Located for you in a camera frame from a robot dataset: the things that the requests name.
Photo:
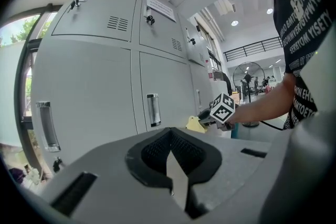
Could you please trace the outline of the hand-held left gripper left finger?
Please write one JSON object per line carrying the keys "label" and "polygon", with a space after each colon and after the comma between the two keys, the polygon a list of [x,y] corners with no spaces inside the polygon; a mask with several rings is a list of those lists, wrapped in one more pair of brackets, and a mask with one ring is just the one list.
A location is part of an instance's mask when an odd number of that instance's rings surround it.
{"label": "hand-held left gripper left finger", "polygon": [[146,187],[171,189],[172,180],[166,175],[170,141],[171,129],[165,128],[132,146],[125,156],[129,173]]}

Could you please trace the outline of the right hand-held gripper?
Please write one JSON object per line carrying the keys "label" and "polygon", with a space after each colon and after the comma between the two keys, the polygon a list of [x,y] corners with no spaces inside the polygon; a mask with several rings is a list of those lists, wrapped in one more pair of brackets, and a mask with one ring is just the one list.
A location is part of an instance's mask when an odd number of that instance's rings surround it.
{"label": "right hand-held gripper", "polygon": [[209,108],[200,112],[197,117],[202,126],[216,124],[222,131],[232,131],[235,129],[235,124],[230,124],[229,119],[234,113],[234,100],[222,92],[209,104]]}

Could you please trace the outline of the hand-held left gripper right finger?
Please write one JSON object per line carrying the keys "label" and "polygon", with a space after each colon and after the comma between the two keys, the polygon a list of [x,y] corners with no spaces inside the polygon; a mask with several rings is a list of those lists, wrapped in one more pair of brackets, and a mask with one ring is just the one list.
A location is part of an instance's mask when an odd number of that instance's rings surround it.
{"label": "hand-held left gripper right finger", "polygon": [[189,186],[208,182],[222,164],[217,148],[175,127],[170,129],[170,145]]}

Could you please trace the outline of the yellow cloth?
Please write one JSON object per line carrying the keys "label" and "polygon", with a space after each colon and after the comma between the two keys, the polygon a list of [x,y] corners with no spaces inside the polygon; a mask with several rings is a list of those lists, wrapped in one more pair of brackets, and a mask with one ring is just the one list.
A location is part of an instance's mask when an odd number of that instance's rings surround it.
{"label": "yellow cloth", "polygon": [[199,122],[199,117],[197,116],[190,116],[188,118],[188,123],[186,124],[186,128],[191,131],[199,132],[199,133],[206,133],[207,129],[203,127]]}

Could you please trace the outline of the grey metal locker door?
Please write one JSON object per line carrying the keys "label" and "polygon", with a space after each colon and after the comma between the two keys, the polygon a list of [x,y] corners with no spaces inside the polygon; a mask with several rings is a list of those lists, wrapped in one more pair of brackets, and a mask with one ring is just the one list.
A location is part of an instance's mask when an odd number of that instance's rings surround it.
{"label": "grey metal locker door", "polygon": [[196,114],[188,64],[141,52],[140,79],[148,131],[185,127]]}

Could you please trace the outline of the grey metal locker cabinet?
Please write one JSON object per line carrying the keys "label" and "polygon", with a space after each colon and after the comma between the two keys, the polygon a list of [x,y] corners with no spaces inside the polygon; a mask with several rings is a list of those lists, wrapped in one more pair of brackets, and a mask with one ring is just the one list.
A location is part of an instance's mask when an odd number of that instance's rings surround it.
{"label": "grey metal locker cabinet", "polygon": [[212,97],[196,27],[146,0],[67,0],[39,45],[31,85],[34,131],[56,173],[100,145],[147,132],[140,53],[189,65],[196,114]]}

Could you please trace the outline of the person's right forearm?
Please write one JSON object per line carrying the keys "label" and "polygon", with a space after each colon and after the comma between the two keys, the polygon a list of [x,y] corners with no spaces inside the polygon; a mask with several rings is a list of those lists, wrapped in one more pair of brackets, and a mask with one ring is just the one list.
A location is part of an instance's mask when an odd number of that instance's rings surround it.
{"label": "person's right forearm", "polygon": [[295,95],[296,77],[285,74],[283,80],[269,93],[257,101],[239,106],[229,123],[266,121],[289,112]]}

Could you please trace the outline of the black railing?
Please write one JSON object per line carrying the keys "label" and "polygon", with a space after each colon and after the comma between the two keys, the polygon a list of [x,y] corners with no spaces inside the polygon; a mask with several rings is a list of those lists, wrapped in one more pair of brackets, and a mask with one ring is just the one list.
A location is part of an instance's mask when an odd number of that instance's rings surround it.
{"label": "black railing", "polygon": [[226,61],[229,62],[279,48],[283,48],[282,41],[280,37],[274,37],[226,51],[224,52],[224,56]]}

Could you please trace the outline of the black printed t-shirt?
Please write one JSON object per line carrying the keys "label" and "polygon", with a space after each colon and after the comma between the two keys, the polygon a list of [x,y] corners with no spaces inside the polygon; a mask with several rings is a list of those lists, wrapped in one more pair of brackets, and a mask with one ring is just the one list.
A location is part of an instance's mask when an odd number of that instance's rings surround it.
{"label": "black printed t-shirt", "polygon": [[284,48],[285,73],[296,77],[284,129],[294,128],[317,112],[300,73],[320,47],[335,17],[332,0],[274,0],[274,23]]}

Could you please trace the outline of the white paper notice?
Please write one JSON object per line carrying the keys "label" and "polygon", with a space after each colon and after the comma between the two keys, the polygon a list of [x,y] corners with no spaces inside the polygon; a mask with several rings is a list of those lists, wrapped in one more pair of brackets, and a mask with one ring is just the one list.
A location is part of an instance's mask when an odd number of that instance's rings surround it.
{"label": "white paper notice", "polygon": [[174,10],[158,0],[146,0],[147,7],[176,22]]}

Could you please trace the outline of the purple bag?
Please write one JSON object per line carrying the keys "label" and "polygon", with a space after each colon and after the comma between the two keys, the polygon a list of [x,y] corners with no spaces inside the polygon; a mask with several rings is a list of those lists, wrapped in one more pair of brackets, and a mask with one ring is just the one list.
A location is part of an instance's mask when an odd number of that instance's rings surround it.
{"label": "purple bag", "polygon": [[10,168],[9,173],[11,174],[13,180],[18,184],[22,184],[24,181],[24,178],[26,177],[26,175],[21,169],[15,168],[15,167]]}

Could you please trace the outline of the black pedestal fan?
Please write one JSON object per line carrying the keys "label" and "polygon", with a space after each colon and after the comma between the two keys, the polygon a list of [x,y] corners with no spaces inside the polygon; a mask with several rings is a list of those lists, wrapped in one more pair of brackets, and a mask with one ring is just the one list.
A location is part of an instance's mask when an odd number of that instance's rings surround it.
{"label": "black pedestal fan", "polygon": [[255,62],[243,62],[233,73],[235,90],[239,92],[240,103],[252,103],[262,90],[265,73]]}

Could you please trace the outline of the black window frame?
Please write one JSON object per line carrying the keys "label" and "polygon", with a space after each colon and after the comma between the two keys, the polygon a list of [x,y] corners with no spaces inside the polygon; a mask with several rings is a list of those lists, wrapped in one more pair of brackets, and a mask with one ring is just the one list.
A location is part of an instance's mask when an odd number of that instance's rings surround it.
{"label": "black window frame", "polygon": [[31,81],[40,42],[59,11],[47,4],[0,27],[0,161],[41,169],[31,113]]}

